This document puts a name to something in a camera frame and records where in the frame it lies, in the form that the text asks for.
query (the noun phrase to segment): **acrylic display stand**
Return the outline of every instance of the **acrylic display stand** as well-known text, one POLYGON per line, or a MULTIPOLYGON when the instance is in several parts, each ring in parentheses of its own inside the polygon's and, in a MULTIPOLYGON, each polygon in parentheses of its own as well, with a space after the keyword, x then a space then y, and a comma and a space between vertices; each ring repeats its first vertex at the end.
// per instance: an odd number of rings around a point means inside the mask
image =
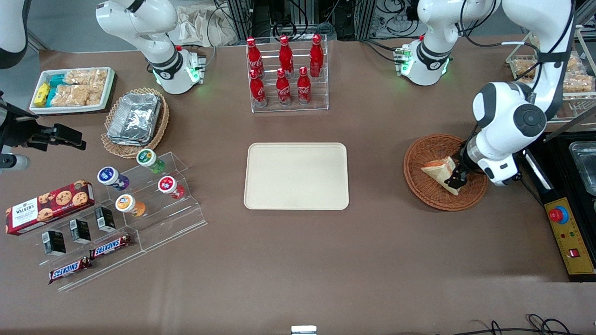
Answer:
MULTIPOLYGON (((263 67, 265 68, 265 78, 263 81, 265 95, 268 103, 265 107, 255 107, 254 98, 250 93, 250 108, 253 113, 267 112, 267 111, 299 111, 299 110, 327 110, 329 109, 329 53, 327 35, 321 35, 321 46, 323 48, 323 68, 321 75, 318 78, 310 77, 310 63, 311 63, 311 46, 312 34, 297 36, 295 40, 290 41, 290 48, 294 55, 294 76, 288 78, 290 82, 290 94, 292 96, 292 104, 289 106, 282 106, 277 98, 277 88, 275 82, 277 81, 277 69, 280 68, 280 43, 274 37, 255 38, 257 48, 261 52, 263 58, 263 67), (300 67, 306 66, 309 69, 309 78, 311 79, 311 103, 303 106, 298 103, 298 70, 300 67)), ((248 70, 250 65, 248 58, 246 60, 247 77, 250 83, 250 76, 248 70)))
MULTIPOLYGON (((131 182, 124 191, 117 191, 115 188, 107 187, 106 192, 105 189, 101 190, 104 186, 99 182, 92 182, 94 194, 96 194, 93 207, 19 236, 20 240, 32 241, 35 244, 40 255, 38 263, 46 268, 47 273, 49 273, 73 263, 83 256, 89 257, 89 250, 91 249, 109 243, 125 234, 131 235, 133 245, 102 255, 91 262, 91 268, 52 283, 52 285, 58 287, 58 291, 68 291, 79 287, 207 224, 198 201, 191 195, 187 181, 182 175, 182 172, 188 168, 171 152, 161 155, 160 158, 166 164, 162 173, 153 174, 149 169, 142 166, 121 172, 131 182), (174 177, 179 185, 184 186, 183 197, 173 199, 157 189, 159 179, 165 175, 174 177), (99 195, 98 193, 101 192, 98 191, 103 191, 104 195, 99 195), (122 194, 132 194, 137 201, 143 202, 146 205, 145 213, 135 218, 130 213, 122 213, 116 210, 114 201, 122 194), (98 229, 95 220, 95 208, 100 206, 112 211, 116 224, 115 231, 105 232, 98 229), (88 223, 92 239, 90 243, 80 244, 72 241, 69 226, 72 219, 79 219, 88 223), (62 232, 66 244, 66 254, 61 256, 44 254, 41 235, 50 230, 62 232)), ((49 281, 49 277, 46 275, 45 278, 40 278, 40 280, 49 281)))

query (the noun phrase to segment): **brown table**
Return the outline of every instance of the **brown table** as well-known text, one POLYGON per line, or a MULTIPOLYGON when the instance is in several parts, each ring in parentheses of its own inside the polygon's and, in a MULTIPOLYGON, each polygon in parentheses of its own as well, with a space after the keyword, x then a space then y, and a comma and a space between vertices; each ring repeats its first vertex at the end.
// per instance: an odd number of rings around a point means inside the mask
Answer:
MULTIPOLYGON (((320 334, 448 334, 482 328, 475 319, 527 326, 524 315, 536 312, 593 333, 596 286, 566 282, 544 210, 522 185, 490 186, 477 206, 446 213, 420 202, 403 178, 403 155, 416 138, 470 132, 474 95, 488 81, 510 79, 502 65, 509 51, 459 41, 449 72, 423 88, 396 77, 366 46, 333 42, 329 111, 280 116, 251 114, 244 47, 218 50, 204 85, 166 96, 170 123, 157 149, 190 167, 185 175, 209 224, 68 293, 45 284, 32 262, 39 250, 2 235, 0 330, 287 334, 291 325, 315 324, 320 334), (343 143, 349 207, 246 209, 254 142, 343 143)), ((139 52, 44 51, 41 59, 43 69, 110 66, 116 96, 160 89, 139 52)), ((0 175, 0 207, 94 180, 104 165, 134 166, 103 149, 104 118, 43 118, 82 131, 87 150, 17 150, 32 164, 0 175)))

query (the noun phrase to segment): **red cap bottle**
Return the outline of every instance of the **red cap bottle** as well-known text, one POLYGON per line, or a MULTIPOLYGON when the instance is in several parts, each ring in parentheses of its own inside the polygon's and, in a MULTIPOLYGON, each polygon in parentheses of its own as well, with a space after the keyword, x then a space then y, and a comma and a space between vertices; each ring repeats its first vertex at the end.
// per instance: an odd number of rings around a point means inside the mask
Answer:
POLYGON ((308 78, 308 70, 303 66, 299 70, 300 77, 298 78, 298 102, 301 105, 308 105, 311 103, 311 80, 308 78))
POLYGON ((292 104, 292 97, 290 95, 290 83, 285 77, 284 69, 277 69, 277 97, 280 99, 282 106, 289 106, 292 104))
POLYGON ((323 68, 323 48, 321 47, 321 35, 314 34, 311 47, 311 77, 318 78, 323 68))
POLYGON ((250 70, 257 70, 259 78, 263 79, 265 76, 265 68, 263 67, 263 58, 260 55, 259 49, 257 49, 254 38, 249 37, 246 39, 246 45, 249 46, 247 57, 249 58, 250 70))
POLYGON ((265 95, 265 88, 263 82, 259 79, 259 72, 253 69, 250 72, 250 93, 254 98, 255 107, 267 106, 267 96, 265 95))
POLYGON ((292 54, 292 49, 290 49, 289 43, 290 40, 288 36, 281 35, 280 37, 280 65, 281 68, 285 71, 285 76, 288 78, 292 78, 294 76, 294 55, 292 54))

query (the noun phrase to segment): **bottle cap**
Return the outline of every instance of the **bottle cap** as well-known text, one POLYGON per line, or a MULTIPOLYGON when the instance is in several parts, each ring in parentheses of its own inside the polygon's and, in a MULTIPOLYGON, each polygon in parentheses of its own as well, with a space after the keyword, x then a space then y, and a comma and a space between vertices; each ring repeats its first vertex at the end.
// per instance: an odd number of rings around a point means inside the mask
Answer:
POLYGON ((97 181, 104 185, 111 185, 118 180, 119 175, 115 168, 106 166, 97 173, 97 181))
POLYGON ((121 212, 130 212, 136 204, 135 198, 130 194, 122 194, 116 199, 116 209, 121 212))
POLYGON ((157 161, 157 155, 155 151, 151 149, 143 149, 136 154, 136 162, 139 163, 140 166, 148 167, 157 161))
POLYGON ((178 183, 171 176, 165 176, 162 179, 159 179, 159 183, 157 183, 157 188, 165 194, 174 192, 177 186, 178 183))

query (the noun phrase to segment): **emergency stop button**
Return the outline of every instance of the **emergency stop button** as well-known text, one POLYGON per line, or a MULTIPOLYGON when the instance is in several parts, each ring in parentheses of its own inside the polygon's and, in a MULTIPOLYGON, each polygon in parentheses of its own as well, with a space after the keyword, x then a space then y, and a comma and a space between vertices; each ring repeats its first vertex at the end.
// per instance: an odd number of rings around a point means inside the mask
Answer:
POLYGON ((558 223, 558 224, 566 224, 569 221, 569 213, 563 206, 557 206, 548 211, 548 217, 558 223))

